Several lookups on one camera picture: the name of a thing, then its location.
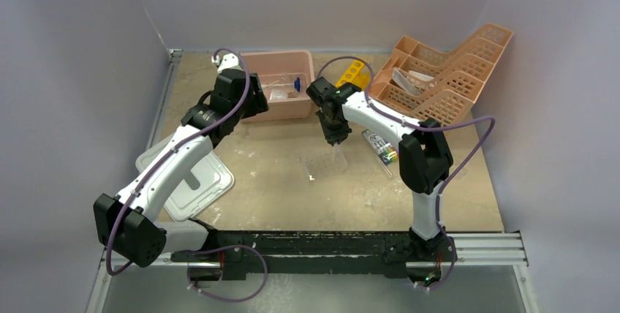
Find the small white plastic bag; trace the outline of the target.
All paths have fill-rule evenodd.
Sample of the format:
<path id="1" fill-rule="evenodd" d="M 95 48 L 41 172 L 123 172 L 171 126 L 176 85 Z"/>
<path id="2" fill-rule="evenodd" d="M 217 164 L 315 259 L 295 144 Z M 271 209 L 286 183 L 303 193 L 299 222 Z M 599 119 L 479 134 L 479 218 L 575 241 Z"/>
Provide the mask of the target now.
<path id="1" fill-rule="evenodd" d="M 273 89 L 270 92 L 270 96 L 269 96 L 269 101 L 280 101 L 280 100 L 286 100 L 289 98 L 289 95 L 286 91 L 282 91 L 282 90 L 278 90 L 278 89 Z"/>

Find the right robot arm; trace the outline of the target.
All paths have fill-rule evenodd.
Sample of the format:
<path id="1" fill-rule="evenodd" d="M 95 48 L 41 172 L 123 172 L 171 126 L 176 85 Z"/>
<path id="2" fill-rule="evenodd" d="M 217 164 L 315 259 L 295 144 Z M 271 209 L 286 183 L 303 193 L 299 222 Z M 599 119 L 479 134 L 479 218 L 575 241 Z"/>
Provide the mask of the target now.
<path id="1" fill-rule="evenodd" d="M 332 146 L 343 143 L 350 124 L 367 128 L 388 142 L 398 153 L 401 180 L 412 192 L 413 218 L 410 241 L 414 256 L 427 260 L 439 250 L 441 233 L 440 189 L 450 175 L 453 157 L 438 121 L 398 117 L 387 106 L 373 101 L 351 83 L 336 87 L 316 79 L 306 94 L 316 112 L 325 140 Z"/>

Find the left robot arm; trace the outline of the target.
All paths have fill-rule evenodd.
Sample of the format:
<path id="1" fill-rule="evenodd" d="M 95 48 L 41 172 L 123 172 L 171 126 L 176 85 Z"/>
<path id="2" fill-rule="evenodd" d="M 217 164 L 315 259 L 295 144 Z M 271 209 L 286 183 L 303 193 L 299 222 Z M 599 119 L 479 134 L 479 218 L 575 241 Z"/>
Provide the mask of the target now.
<path id="1" fill-rule="evenodd" d="M 268 110 L 255 72 L 222 69 L 213 90 L 201 96 L 181 119 L 169 143 L 128 186 L 113 196 L 101 194 L 94 202 L 99 242 L 106 260 L 116 252 L 145 268 L 162 253 L 190 251 L 208 261 L 218 241 L 207 225 L 192 220 L 157 222 L 160 211 L 191 169 L 208 156 L 240 120 Z"/>

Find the clear well plate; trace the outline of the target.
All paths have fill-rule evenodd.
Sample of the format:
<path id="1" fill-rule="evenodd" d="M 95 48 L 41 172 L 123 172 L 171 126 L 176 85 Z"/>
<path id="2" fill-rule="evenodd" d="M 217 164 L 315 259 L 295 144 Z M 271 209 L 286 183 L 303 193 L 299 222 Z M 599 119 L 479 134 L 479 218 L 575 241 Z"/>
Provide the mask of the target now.
<path id="1" fill-rule="evenodd" d="M 302 161 L 310 181 L 338 175 L 346 171 L 349 166 L 340 145 L 305 156 Z"/>

